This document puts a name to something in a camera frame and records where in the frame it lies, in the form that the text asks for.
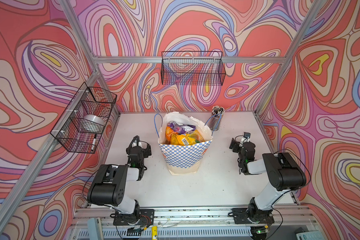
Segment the silver bowl in basket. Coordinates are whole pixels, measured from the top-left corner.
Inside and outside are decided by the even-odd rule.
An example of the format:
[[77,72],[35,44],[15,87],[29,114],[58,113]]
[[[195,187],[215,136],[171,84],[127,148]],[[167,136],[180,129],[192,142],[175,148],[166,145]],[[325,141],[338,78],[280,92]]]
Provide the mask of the silver bowl in basket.
[[95,124],[101,125],[101,126],[105,125],[105,121],[96,115],[86,115],[86,116],[84,116],[84,119],[87,121],[93,122]]

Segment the checkered paper bag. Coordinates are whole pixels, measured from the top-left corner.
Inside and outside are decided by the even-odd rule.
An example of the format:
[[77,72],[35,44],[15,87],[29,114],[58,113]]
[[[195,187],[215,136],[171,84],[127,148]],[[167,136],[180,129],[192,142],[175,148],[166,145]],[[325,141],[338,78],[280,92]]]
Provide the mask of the checkered paper bag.
[[[212,131],[208,126],[209,119],[204,123],[194,117],[188,117],[179,112],[171,112],[162,117],[162,123],[159,127],[155,127],[159,148],[171,175],[193,174],[198,171],[202,159],[214,137],[213,134],[215,131]],[[169,122],[195,126],[205,141],[191,146],[166,144],[165,131]]]

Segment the black marker in basket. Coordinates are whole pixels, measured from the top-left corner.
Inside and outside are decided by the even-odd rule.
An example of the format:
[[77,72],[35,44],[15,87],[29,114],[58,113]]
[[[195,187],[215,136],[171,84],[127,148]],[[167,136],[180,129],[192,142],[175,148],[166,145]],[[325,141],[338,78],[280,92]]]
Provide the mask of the black marker in basket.
[[97,142],[97,134],[94,135],[93,142],[91,145],[91,151],[94,152],[96,148],[96,142]]

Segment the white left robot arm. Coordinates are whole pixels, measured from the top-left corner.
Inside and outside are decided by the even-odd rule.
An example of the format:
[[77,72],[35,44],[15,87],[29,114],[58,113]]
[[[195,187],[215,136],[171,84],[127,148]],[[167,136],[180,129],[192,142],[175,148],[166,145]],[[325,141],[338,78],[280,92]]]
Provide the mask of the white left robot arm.
[[137,200],[125,195],[127,182],[141,181],[145,171],[145,159],[152,155],[151,146],[135,136],[126,148],[125,165],[101,165],[87,193],[89,204],[109,207],[126,216],[141,215]]

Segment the purple berries snack bag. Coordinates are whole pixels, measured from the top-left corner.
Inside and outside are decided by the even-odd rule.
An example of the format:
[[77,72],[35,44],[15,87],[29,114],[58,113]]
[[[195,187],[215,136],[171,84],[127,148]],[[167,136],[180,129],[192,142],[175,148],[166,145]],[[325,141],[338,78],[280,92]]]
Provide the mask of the purple berries snack bag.
[[177,122],[169,122],[167,126],[177,134],[188,134],[196,130],[193,125],[184,125]]

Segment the cup of straws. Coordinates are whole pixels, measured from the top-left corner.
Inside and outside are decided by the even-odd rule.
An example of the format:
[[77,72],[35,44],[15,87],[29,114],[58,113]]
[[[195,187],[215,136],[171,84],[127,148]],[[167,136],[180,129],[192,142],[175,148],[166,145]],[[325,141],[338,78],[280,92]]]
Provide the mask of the cup of straws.
[[221,120],[223,118],[225,109],[221,106],[213,106],[212,116],[209,119],[208,126],[212,131],[217,131],[220,128]]

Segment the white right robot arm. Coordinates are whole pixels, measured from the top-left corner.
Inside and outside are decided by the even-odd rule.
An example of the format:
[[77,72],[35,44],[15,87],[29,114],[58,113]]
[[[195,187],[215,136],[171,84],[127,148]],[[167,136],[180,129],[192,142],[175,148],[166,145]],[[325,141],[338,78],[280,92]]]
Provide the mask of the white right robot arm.
[[285,194],[303,188],[307,183],[306,174],[289,153],[266,153],[255,159],[256,145],[248,140],[232,139],[229,148],[239,155],[239,173],[261,175],[266,173],[269,183],[259,195],[250,200],[245,213],[255,222],[269,216],[274,204]]

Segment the yellow mango snack bag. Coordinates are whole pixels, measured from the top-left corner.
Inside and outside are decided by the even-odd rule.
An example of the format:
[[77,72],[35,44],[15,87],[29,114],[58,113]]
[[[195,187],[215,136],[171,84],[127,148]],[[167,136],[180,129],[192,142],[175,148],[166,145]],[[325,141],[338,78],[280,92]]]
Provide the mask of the yellow mango snack bag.
[[191,146],[204,141],[205,140],[199,131],[195,130],[186,134],[173,134],[170,139],[170,144],[177,146]]

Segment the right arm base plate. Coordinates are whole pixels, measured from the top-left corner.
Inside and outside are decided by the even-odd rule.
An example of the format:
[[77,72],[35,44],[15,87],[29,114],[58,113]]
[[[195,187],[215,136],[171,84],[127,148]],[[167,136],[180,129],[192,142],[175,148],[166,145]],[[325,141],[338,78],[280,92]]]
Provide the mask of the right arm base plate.
[[234,218],[235,224],[263,224],[272,225],[275,220],[272,211],[249,210],[248,208],[233,208],[229,217]]

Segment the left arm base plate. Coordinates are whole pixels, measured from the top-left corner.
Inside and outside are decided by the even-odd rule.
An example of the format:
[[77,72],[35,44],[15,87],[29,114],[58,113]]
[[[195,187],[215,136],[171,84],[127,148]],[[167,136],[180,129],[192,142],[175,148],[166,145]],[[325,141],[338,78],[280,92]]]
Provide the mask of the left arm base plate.
[[115,211],[110,214],[110,217],[114,220],[114,226],[140,226],[140,227],[149,227],[154,223],[155,210],[154,209],[142,209],[135,210],[134,213],[120,214]]

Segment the orange snack bag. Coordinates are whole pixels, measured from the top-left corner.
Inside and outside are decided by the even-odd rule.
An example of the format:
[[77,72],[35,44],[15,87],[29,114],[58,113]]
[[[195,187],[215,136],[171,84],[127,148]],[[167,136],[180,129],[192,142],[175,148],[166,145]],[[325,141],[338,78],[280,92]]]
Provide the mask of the orange snack bag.
[[172,134],[173,134],[173,130],[169,126],[166,126],[166,131],[165,131],[166,144],[171,143]]

